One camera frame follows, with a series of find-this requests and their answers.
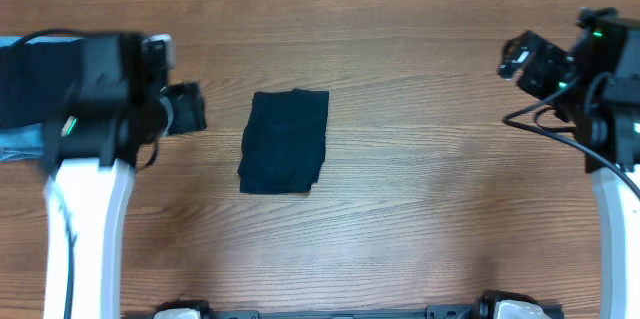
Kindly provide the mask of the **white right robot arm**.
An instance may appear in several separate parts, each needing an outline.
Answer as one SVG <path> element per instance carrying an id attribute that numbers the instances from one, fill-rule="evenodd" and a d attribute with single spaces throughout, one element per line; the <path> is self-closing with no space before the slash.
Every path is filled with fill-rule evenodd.
<path id="1" fill-rule="evenodd" d="M 500 77 L 536 103 L 505 125 L 581 152 L 600 221 L 603 318 L 639 315 L 639 23 L 582 9 L 564 50 L 532 31 L 505 42 Z"/>

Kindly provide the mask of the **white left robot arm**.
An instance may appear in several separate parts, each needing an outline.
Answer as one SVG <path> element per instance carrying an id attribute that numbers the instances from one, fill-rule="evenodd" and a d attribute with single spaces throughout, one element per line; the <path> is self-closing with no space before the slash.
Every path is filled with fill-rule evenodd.
<path id="1" fill-rule="evenodd" d="M 123 229 L 141 147 L 206 128 L 197 83 L 171 85 L 167 34 L 90 34 L 81 77 L 42 129 L 47 318 L 120 315 Z"/>

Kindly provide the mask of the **dark navy t-shirt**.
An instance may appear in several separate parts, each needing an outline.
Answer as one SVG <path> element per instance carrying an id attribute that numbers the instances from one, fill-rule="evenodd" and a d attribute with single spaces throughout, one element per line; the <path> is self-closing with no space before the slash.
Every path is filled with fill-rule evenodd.
<path id="1" fill-rule="evenodd" d="M 240 191 L 309 192 L 325 161 L 328 109 L 327 91 L 255 93 L 237 170 Z"/>

